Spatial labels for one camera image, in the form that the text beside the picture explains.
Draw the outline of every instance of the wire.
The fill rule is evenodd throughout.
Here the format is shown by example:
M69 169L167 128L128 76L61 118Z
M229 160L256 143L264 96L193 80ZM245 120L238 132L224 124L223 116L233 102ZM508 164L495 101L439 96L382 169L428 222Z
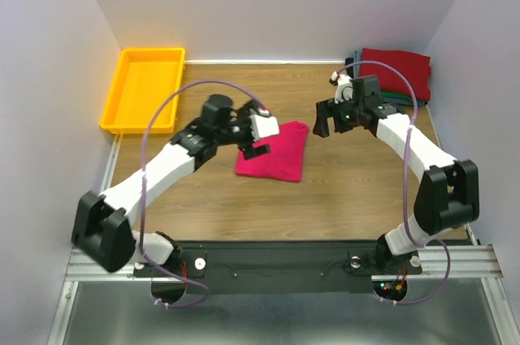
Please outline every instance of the wire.
M403 265L402 269L403 269L403 276L404 276L404 278L403 278L403 281L399 285L402 285L404 283L404 281L405 281L405 278L406 278L406 265ZM396 279L393 282L391 282L390 284L393 285L396 282L398 282L400 276L401 276L401 268L399 268L399 270L397 271Z
M425 244L420 244L412 236L412 233L410 232L410 225L408 223L408 163L410 160L410 140L412 137L412 131L414 129L415 120L417 119L417 113L418 113L417 98L415 96L414 88L412 88L412 84L410 84L410 82L406 79L406 77L404 77L397 69L391 67L390 65L387 65L386 63L380 63L379 61L358 61L356 63L350 63L349 65L345 65L336 73L339 75L342 71L346 71L350 67L356 67L356 66L364 65L364 64L370 64L370 65L373 64L373 65L379 65L381 67L386 67L389 71L392 71L393 73L398 75L401 78L401 80L403 80L403 82L406 84L406 87L409 90L410 96L412 97L412 102L414 104L414 112L412 113L412 117L409 120L409 126L408 126L408 130L406 132L405 153L403 155L403 163L404 163L404 167L403 167L403 223L405 225L406 235L408 236L408 238L412 242L412 244L414 244L417 248L425 248L426 245L428 245L431 241L439 242L439 244L446 251L447 265L446 265L446 274L444 275L442 283L430 295L424 296L423 298L419 298L416 300L411 300L408 302L407 301L396 302L394 300L393 303L396 303L396 304L421 303L421 302L429 300L432 297L434 297L435 295L437 295L446 286L446 284L448 282L449 272L452 268L452 259L449 254L448 246L446 245L446 243L444 241L442 241L441 239L432 238L432 239L429 239Z
M170 272L169 270L166 270L159 263L154 261L151 257L149 257L145 253L144 238L145 238L145 218L146 218L146 145L148 144L148 137L150 136L150 131L152 129L152 126L154 125L155 120L157 120L157 117L161 114L161 112L168 105L168 103L170 103L170 101L172 101L176 96L178 96L179 94L184 92L186 89L190 89L190 88L192 88L196 85L200 85L200 84L222 84L222 85L227 85L229 87L232 87L234 89L238 89L239 91L245 93L247 96L254 99L262 108L265 108L263 103L256 96L254 96L247 89L242 88L240 85L236 85L234 83L231 83L228 81L223 81L223 80L193 81L192 83L186 84L184 87L179 88L178 91L172 93L169 97L167 97L167 99L160 105L160 107L157 109L157 111L155 111L154 116L149 121L148 126L145 129L145 132L143 134L143 141L142 141L142 145L141 145L141 171L142 171L142 184L141 184L142 191L141 191L141 203L140 203L141 204L141 226L140 226L140 234L139 234L139 244L137 246L138 246L139 251L141 252L141 255L143 256L143 258L145 258L145 260L148 261L148 263L153 268L155 268L156 270L158 270L165 276L180 280L184 284L190 284L192 286L199 287L204 291L204 295L201 296L199 299L194 300L193 302L188 302L186 304L169 304L168 302L164 302L164 301L160 300L159 298L154 298L156 304L162 305L166 308L183 308L183 307L190 307L190 306L194 306L195 304L199 304L202 301L206 300L206 298L210 294L210 288L202 282L196 282L194 280L190 280L189 278L187 278L185 276L179 276L178 274L174 274L174 273Z
M187 278L188 277L188 268L186 267L186 262L183 262L180 266L182 268L182 277ZM188 288L188 285L184 283L184 290L186 291L186 288Z
M406 276L408 275L408 274L406 273L406 266L405 266L405 265L403 265L403 270L405 271L405 276L403 277L403 279L402 279L401 282L399 283L399 285L400 285L401 287L403 287L403 284L405 284Z

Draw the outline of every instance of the wood surface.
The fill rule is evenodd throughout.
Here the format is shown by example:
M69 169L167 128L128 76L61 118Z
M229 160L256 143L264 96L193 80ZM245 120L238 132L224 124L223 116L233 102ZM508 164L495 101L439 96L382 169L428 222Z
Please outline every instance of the wood surface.
M337 65L187 65L184 84L229 80L246 87L269 106L280 123L297 120L310 129L315 103L334 95L328 83ZM247 97L222 85L201 85L180 97L177 129L198 116L212 93L230 96L236 106ZM436 136L426 109L417 126ZM310 132L303 180L287 183L234 174L237 149L222 147L196 173L167 190L149 208L146 231L174 239L377 239L402 222L402 160L368 131L358 128L320 138ZM153 136L152 158L169 136ZM112 183L140 167L141 138L125 136ZM409 210L418 181L410 172ZM449 238L466 237L463 228Z

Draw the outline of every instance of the folded cloth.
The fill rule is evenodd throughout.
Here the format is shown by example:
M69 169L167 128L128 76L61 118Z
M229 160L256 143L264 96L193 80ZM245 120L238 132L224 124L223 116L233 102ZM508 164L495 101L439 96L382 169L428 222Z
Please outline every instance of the folded cloth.
M430 57L404 50L363 49L362 59L386 63L397 69L410 82L417 99L430 100L430 89L428 88L428 79L431 74ZM361 65L359 75L377 75L382 91L411 96L403 80L385 67Z
M260 140L258 145L269 144L271 151L260 157L245 160L238 152L235 173L250 177L267 177L283 181L301 181L303 153L309 127L301 122L279 126L279 135Z

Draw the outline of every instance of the stack of folded cloths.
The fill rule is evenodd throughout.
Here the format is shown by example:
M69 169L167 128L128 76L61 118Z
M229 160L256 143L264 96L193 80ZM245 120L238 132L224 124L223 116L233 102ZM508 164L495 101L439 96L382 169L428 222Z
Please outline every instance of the stack of folded cloths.
M431 75L430 57L404 50L357 50L353 58L347 58L345 63L359 61L379 61L397 69L412 85L419 106L424 106L430 100L428 79ZM364 64L353 68L349 73L356 78L363 75L377 75L385 101L411 106L412 98L403 80L386 67L375 64Z

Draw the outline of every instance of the yellow tray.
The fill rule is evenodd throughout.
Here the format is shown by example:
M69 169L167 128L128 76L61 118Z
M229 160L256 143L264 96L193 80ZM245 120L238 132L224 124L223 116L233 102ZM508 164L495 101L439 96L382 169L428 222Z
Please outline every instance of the yellow tray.
M164 100L180 88L184 49L124 49L101 118L112 134L142 134ZM171 133L176 120L176 97L158 116L152 133Z

